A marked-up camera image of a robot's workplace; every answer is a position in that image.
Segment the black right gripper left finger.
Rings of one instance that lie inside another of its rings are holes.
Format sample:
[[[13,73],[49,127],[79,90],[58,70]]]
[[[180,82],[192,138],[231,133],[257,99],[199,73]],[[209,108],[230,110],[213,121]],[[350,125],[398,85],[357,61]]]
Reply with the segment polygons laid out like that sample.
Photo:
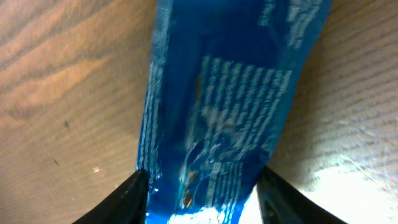
[[[149,175],[139,169],[73,224],[144,224]]]

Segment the blue biscuit packet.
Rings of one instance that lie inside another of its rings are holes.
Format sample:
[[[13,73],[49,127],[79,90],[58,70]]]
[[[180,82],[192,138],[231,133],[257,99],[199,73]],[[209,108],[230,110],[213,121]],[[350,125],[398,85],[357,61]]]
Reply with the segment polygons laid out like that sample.
[[[147,223],[238,223],[330,0],[158,0],[138,169]]]

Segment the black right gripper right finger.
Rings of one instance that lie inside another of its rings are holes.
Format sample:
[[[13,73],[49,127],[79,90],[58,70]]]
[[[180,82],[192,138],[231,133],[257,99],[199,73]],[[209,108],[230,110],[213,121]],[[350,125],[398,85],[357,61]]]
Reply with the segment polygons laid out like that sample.
[[[264,224],[346,224],[265,166],[257,182]]]

